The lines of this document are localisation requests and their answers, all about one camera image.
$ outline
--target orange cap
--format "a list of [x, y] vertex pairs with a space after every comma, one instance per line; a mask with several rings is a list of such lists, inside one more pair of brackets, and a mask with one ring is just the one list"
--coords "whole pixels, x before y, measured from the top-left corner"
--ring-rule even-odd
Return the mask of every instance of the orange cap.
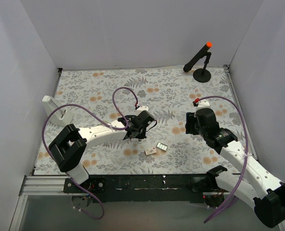
[[211, 48], [212, 47], [212, 42], [207, 42], [206, 45], [207, 45], [207, 47]]

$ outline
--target gray floor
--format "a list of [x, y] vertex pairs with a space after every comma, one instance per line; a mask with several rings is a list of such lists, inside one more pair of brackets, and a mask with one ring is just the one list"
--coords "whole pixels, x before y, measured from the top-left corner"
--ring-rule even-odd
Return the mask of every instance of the gray floor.
[[[90, 212], [100, 214], [100, 206], [91, 204]], [[242, 201], [215, 217], [212, 212], [185, 202], [106, 203], [105, 216], [93, 220], [71, 206], [70, 196], [29, 196], [20, 231], [279, 231], [269, 229]]]

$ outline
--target table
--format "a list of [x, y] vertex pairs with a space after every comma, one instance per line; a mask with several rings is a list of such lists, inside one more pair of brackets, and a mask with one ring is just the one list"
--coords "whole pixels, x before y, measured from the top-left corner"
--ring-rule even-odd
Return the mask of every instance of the table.
[[[82, 163], [89, 174], [186, 174], [206, 173], [222, 165], [230, 172], [237, 170], [210, 149], [202, 137], [185, 134], [185, 115], [194, 112], [192, 101], [197, 97], [219, 95], [233, 100], [232, 91], [223, 68], [208, 68], [211, 81], [199, 83], [193, 71], [184, 73], [181, 67], [156, 69], [120, 69], [62, 71], [55, 98], [62, 103], [80, 104], [110, 122], [120, 117], [112, 104], [113, 91], [122, 86], [132, 88], [141, 103], [158, 120], [142, 143], [136, 140], [112, 141], [86, 150]], [[135, 99], [128, 90], [116, 94], [120, 110], [129, 115]], [[220, 126], [230, 129], [244, 144], [241, 120], [235, 108], [221, 99], [210, 100]], [[76, 127], [92, 127], [99, 122], [79, 108], [70, 108]], [[49, 144], [63, 128], [49, 123], [45, 139]], [[145, 149], [158, 142], [168, 145], [166, 152], [145, 154]], [[43, 144], [39, 147], [34, 175], [63, 175], [49, 157]]]

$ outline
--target floral tablecloth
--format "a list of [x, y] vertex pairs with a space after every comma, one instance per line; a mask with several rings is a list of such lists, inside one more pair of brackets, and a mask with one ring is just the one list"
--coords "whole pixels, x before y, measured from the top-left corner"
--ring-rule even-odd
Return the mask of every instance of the floral tablecloth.
[[[205, 173], [223, 165], [231, 172], [236, 169], [210, 149], [200, 136], [185, 134], [185, 114], [193, 112], [192, 101], [197, 97], [220, 95], [233, 100], [223, 68], [209, 68], [211, 81], [199, 83], [193, 71], [184, 73], [181, 68], [63, 71], [55, 98], [62, 103], [77, 103], [93, 111], [106, 122], [120, 117], [112, 104], [113, 91], [122, 86], [132, 88], [141, 105], [158, 120], [158, 125], [147, 133], [142, 143], [136, 140], [112, 141], [86, 150], [82, 163], [90, 174], [181, 174]], [[116, 102], [125, 114], [134, 110], [135, 99], [127, 90], [116, 94]], [[244, 132], [237, 111], [228, 102], [210, 100], [220, 126], [228, 128], [244, 143]], [[76, 127], [91, 127], [99, 122], [79, 108], [72, 123]], [[49, 144], [62, 127], [48, 124], [45, 132]], [[168, 145], [166, 152], [158, 150], [146, 155], [145, 149], [158, 142]], [[61, 175], [40, 145], [34, 175]]]

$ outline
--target black stand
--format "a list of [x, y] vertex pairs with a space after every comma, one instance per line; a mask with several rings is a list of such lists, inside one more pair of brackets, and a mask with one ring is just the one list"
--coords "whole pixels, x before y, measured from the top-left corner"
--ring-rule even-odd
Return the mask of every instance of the black stand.
[[211, 79], [211, 73], [206, 70], [207, 64], [209, 63], [211, 57], [211, 52], [206, 52], [204, 56], [206, 56], [204, 68], [199, 68], [193, 73], [194, 79], [200, 83], [207, 83]]

